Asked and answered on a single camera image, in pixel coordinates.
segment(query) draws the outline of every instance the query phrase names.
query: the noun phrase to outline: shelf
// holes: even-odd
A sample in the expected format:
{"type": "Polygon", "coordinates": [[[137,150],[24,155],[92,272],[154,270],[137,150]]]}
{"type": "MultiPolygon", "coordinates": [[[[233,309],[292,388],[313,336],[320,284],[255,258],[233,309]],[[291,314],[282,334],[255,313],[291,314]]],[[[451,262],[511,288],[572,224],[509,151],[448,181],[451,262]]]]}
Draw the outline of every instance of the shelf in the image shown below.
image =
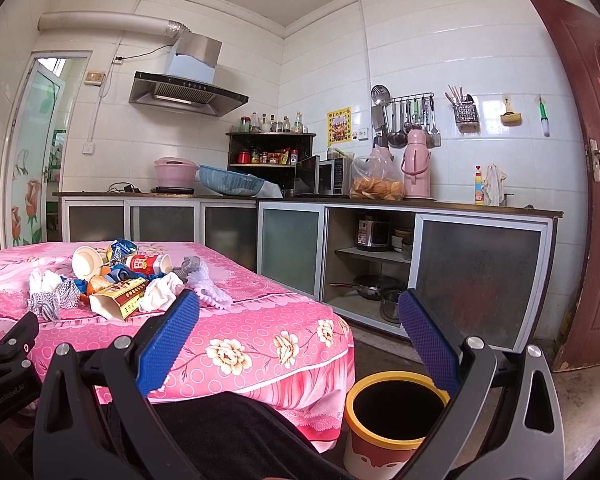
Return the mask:
{"type": "Polygon", "coordinates": [[[271,136],[295,136],[295,137],[315,137],[317,134],[306,134],[306,133],[302,133],[302,134],[296,134],[293,132],[227,132],[225,133],[225,135],[228,136],[240,136],[240,135],[246,135],[246,136],[262,136],[262,135],[271,135],[271,136]]]}
{"type": "Polygon", "coordinates": [[[394,264],[411,264],[411,260],[405,260],[402,253],[398,251],[383,251],[381,253],[373,253],[371,251],[362,251],[357,247],[349,247],[346,249],[336,249],[337,253],[348,254],[352,258],[360,258],[361,260],[371,260],[373,262],[391,262],[394,264]]]}
{"type": "Polygon", "coordinates": [[[334,312],[342,317],[404,338],[407,337],[406,332],[399,324],[389,323],[380,316],[379,301],[366,300],[357,292],[349,292],[344,296],[335,298],[334,300],[331,300],[328,305],[332,306],[334,312]]]}
{"type": "Polygon", "coordinates": [[[229,164],[231,168],[295,168],[295,164],[229,164]]]}

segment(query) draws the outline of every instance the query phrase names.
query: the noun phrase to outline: floor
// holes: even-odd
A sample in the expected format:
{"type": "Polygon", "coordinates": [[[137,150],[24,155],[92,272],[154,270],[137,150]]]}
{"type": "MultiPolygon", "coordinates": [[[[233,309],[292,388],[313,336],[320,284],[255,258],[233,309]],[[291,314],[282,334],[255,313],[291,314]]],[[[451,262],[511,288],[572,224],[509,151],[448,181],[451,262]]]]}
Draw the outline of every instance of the floor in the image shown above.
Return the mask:
{"type": "MultiPolygon", "coordinates": [[[[376,340],[369,333],[356,333],[356,380],[385,370],[410,370],[425,373],[424,367],[418,362],[406,359],[404,354],[408,349],[395,351],[400,345],[389,341],[384,346],[392,352],[375,348],[376,340]],[[374,346],[361,342],[371,342],[374,346]]],[[[561,372],[554,374],[555,389],[558,393],[562,423],[564,427],[565,465],[564,473],[567,478],[578,464],[586,457],[600,438],[600,366],[561,372]]],[[[480,444],[489,427],[491,417],[498,402],[499,390],[492,390],[487,397],[484,409],[478,418],[465,448],[459,456],[457,465],[470,462],[476,455],[480,444]]],[[[325,453],[328,460],[342,466],[342,456],[348,428],[344,431],[336,447],[325,453]]]]}

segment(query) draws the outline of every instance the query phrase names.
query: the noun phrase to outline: range hood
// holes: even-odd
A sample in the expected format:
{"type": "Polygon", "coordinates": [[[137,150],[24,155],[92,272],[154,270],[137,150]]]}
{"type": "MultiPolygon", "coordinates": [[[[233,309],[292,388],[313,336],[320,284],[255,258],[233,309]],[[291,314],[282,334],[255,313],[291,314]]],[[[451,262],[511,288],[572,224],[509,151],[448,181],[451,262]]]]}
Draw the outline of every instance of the range hood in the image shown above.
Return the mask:
{"type": "Polygon", "coordinates": [[[249,102],[246,95],[213,85],[222,43],[184,32],[161,74],[136,72],[129,102],[216,117],[249,102]]]}

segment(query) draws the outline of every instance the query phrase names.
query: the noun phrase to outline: blue gripper pad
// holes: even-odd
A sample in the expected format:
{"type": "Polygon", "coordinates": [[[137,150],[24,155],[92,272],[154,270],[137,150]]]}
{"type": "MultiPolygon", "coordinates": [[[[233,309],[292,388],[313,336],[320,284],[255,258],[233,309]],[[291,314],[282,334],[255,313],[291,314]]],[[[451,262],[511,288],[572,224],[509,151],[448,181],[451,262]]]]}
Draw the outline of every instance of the blue gripper pad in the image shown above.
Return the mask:
{"type": "Polygon", "coordinates": [[[164,383],[169,370],[200,317],[198,297],[184,290],[163,314],[166,316],[138,358],[136,385],[143,397],[164,383]]]}
{"type": "Polygon", "coordinates": [[[454,397],[460,388],[458,355],[409,291],[398,299],[398,316],[433,383],[454,397]]]}

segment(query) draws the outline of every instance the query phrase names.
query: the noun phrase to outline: pink basket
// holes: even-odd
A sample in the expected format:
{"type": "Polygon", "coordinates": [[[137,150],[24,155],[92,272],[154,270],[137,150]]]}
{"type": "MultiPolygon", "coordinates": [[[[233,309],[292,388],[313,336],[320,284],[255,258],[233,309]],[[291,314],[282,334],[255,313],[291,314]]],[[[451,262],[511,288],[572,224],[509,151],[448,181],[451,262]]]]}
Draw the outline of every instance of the pink basket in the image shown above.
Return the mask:
{"type": "Polygon", "coordinates": [[[186,158],[164,156],[154,162],[158,186],[193,187],[198,165],[186,158]]]}

